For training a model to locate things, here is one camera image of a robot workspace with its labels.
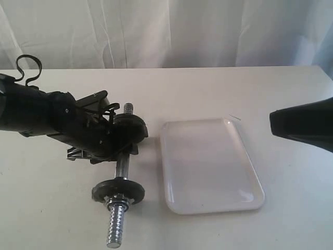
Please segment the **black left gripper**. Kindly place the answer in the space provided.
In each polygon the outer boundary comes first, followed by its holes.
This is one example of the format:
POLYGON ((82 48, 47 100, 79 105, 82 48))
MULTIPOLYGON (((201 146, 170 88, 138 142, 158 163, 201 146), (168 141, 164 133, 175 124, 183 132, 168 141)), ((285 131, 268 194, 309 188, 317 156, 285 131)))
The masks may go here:
POLYGON ((79 114, 64 119, 60 123, 59 141, 71 146, 67 150, 67 160, 86 159, 91 164, 117 161, 127 146, 128 154, 138 154, 137 143, 122 143, 112 137, 115 116, 107 120, 79 114))

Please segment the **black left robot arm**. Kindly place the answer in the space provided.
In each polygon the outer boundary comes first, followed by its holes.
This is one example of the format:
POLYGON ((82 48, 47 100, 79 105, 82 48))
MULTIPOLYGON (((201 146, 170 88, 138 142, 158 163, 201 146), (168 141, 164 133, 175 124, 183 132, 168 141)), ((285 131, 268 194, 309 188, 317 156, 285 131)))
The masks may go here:
POLYGON ((138 154, 138 143, 148 136, 144 121, 116 114, 119 103, 109 103, 103 90, 76 100, 69 92, 43 92, 1 75, 1 130, 26 138, 47 136, 70 146, 68 160, 91 164, 116 161, 121 153, 138 154))

